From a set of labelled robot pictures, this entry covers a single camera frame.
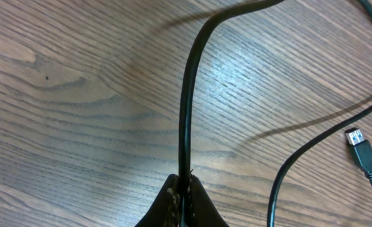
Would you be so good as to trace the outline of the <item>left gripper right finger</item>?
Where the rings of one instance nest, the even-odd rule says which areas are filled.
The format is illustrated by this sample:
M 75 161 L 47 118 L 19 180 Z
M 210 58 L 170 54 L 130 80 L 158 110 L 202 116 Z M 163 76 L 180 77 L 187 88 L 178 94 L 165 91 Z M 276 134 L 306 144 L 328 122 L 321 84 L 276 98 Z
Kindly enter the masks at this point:
M 228 227 L 218 213 L 201 181 L 190 176 L 187 189 L 187 226 L 188 227 Z

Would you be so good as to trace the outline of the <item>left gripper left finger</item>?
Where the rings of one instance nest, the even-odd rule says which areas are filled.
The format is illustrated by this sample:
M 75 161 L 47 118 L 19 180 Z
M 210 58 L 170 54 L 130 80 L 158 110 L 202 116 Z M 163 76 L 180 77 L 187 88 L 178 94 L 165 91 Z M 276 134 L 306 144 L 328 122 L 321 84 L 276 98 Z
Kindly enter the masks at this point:
M 177 186 L 178 176 L 169 175 L 151 207 L 136 227 L 177 227 L 179 222 Z

